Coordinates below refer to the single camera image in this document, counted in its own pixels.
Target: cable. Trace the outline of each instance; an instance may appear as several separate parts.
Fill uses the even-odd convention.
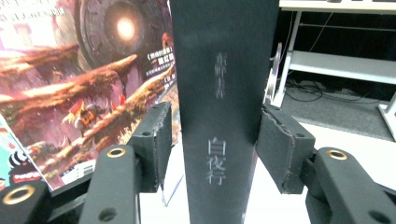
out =
[[[332,17],[332,13],[330,14],[329,18],[327,18],[326,22],[324,23],[324,25],[322,26],[320,33],[318,34],[317,39],[315,40],[314,44],[312,45],[311,49],[309,50],[309,52],[312,51],[312,49],[315,47],[315,45],[317,44],[321,34],[323,33],[324,28],[326,27],[327,23],[329,22],[330,18]]]
[[[291,25],[293,24],[293,14],[294,14],[294,11],[292,11],[291,15],[290,15],[289,33],[288,33],[288,37],[286,38],[286,44],[284,45],[285,47],[283,48],[282,55],[280,56],[280,61],[281,62],[283,60],[283,57],[285,56],[286,49],[288,48],[288,45],[289,45],[290,34],[291,34]]]
[[[301,84],[297,84],[295,82],[295,80],[293,80],[292,82],[288,82],[288,88],[296,88],[301,92],[305,92],[305,93],[309,93],[312,95],[317,96],[317,98],[315,99],[311,99],[311,100],[304,100],[304,99],[297,99],[296,97],[292,96],[290,93],[287,92],[287,90],[285,91],[285,93],[293,100],[295,101],[299,101],[299,102],[314,102],[318,99],[320,99],[321,97],[325,97],[334,101],[340,101],[340,102],[344,102],[344,103],[349,103],[349,104],[376,104],[378,102],[380,102],[380,100],[375,100],[372,102],[360,102],[360,100],[362,100],[365,96],[369,95],[371,93],[371,90],[367,91],[366,93],[364,93],[362,96],[359,96],[358,98],[355,99],[347,99],[344,97],[336,97],[333,95],[330,95],[329,92],[333,92],[333,91],[329,91],[327,89],[322,89],[317,82],[313,82],[314,85],[301,85]]]

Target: glowing orb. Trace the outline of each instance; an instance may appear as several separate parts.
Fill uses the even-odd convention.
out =
[[[134,38],[134,23],[128,18],[121,18],[117,22],[117,30],[123,40]]]

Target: white shelf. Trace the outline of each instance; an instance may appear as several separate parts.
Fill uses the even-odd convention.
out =
[[[396,14],[396,3],[373,2],[372,0],[342,0],[341,3],[312,0],[280,0],[279,6],[283,10],[291,11]]]
[[[290,70],[396,85],[396,62],[294,50]]]

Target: floor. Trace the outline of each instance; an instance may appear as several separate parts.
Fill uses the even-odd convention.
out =
[[[300,122],[394,141],[378,109],[379,104],[387,102],[351,94],[353,92],[313,94],[301,88],[287,88],[282,108]]]
[[[316,148],[337,147],[343,149],[360,162],[371,178],[386,187],[396,189],[396,143],[355,133],[302,123],[317,139]],[[165,185],[165,199],[169,200],[173,187],[183,176],[181,146],[176,146],[169,161]],[[258,161],[249,203],[246,224],[259,223],[310,223],[305,209],[305,196],[281,195],[276,185]],[[167,206],[162,201],[163,193],[141,194],[142,223],[190,223],[184,178]]]

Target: brass screw hole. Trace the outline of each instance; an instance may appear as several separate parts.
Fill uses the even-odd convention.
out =
[[[35,193],[35,188],[30,185],[24,185],[10,191],[3,199],[5,204],[16,204],[25,201]]]
[[[125,154],[125,152],[126,152],[125,148],[117,147],[109,150],[107,152],[107,156],[109,158],[117,158]]]
[[[340,161],[344,161],[347,159],[347,154],[345,154],[344,152],[341,152],[339,150],[328,150],[327,153],[329,154],[329,156],[333,159],[336,160],[340,160]]]

